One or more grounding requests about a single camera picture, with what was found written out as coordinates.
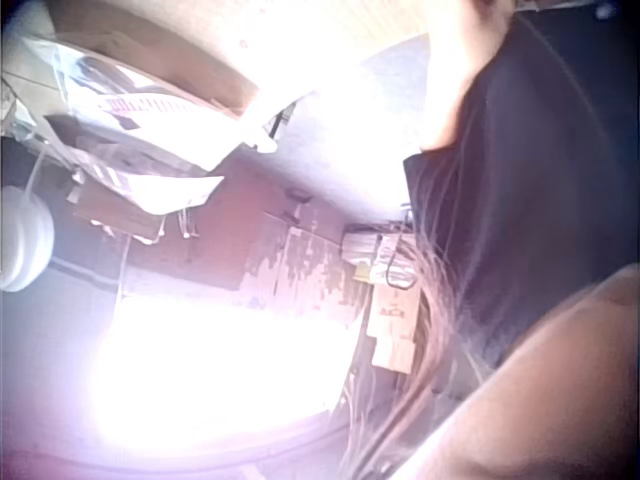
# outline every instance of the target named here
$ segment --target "wire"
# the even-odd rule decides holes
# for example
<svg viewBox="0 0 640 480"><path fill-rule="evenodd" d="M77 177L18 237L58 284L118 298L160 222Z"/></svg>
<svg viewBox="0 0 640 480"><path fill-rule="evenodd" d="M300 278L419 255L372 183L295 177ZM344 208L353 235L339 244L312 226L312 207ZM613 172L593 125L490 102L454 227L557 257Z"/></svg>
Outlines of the wire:
<svg viewBox="0 0 640 480"><path fill-rule="evenodd" d="M414 277L413 281L405 286L402 285L397 285L397 284L393 284L389 278L389 272L391 270L391 265L393 265L393 261L396 259L396 255L398 254L398 247L400 246L400 243L402 242L402 234L404 233L404 227L405 225L407 225L409 222L409 210L407 210L404 214L404 219L402 220L402 225L400 225L400 234L398 235L398 242L396 243L396 248L393 250L393 253L391 254L391 258L389 259L389 263L387 264L387 269L384 272L384 279L387 282L387 285L389 285L391 288L397 288L398 290L411 290L417 283L418 279Z"/></svg>

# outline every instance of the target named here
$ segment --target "long hair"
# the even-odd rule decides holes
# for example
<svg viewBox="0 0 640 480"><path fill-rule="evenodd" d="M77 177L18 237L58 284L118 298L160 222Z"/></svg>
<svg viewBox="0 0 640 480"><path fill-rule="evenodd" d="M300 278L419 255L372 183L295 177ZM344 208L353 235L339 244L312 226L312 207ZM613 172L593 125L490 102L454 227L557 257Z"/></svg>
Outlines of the long hair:
<svg viewBox="0 0 640 480"><path fill-rule="evenodd" d="M390 414L370 438L364 439L364 448L356 451L354 458L347 459L345 476L349 480L372 478L372 472L380 472L389 464L397 465L410 456L413 449L402 448L403 434L430 403L433 395L430 385L453 332L454 297L447 268L425 236L420 235L419 240L419 247L408 249L406 254L415 265L422 291L413 373ZM354 427L352 425L352 436L365 435L366 429Z"/></svg>

